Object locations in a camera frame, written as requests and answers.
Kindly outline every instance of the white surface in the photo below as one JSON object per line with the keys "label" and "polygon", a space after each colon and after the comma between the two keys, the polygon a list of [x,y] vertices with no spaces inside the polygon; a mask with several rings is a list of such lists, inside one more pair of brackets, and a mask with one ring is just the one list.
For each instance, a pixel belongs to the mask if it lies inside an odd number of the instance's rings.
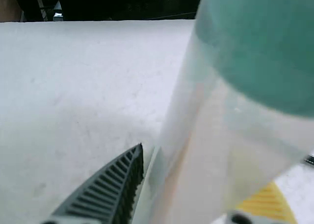
{"label": "white surface", "polygon": [[[0,24],[2,223],[36,223],[125,149],[152,148],[192,26]],[[298,165],[277,183],[311,223],[314,169]]]}

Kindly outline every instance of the plastic container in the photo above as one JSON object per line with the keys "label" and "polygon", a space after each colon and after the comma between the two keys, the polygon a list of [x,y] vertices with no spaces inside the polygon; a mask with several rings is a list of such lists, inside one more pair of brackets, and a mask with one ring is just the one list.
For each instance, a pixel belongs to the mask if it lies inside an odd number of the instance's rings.
{"label": "plastic container", "polygon": [[208,224],[313,148],[312,1],[201,1],[134,224]]}

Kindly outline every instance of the black mesh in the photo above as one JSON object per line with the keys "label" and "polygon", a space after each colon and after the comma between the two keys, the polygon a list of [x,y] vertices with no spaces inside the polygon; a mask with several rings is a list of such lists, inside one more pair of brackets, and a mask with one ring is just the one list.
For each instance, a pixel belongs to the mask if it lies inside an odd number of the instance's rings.
{"label": "black mesh", "polygon": [[60,0],[64,20],[193,19],[200,0]]}

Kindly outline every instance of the yellow object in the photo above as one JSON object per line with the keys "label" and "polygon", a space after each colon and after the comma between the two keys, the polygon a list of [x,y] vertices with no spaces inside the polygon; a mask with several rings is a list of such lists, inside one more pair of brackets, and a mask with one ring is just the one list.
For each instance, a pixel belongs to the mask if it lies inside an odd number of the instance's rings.
{"label": "yellow object", "polygon": [[275,220],[297,224],[286,199],[274,182],[243,201],[237,209],[255,216],[264,216]]}

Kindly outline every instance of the gray plastic object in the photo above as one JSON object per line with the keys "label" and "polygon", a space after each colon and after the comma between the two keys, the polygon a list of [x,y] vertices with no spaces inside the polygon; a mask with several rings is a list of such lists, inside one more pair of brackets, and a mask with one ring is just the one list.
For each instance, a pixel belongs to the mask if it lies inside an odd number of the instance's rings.
{"label": "gray plastic object", "polygon": [[142,180],[143,148],[138,144],[86,180],[42,224],[59,224],[60,220],[80,224],[77,218],[88,218],[100,224],[127,224],[135,191]]}

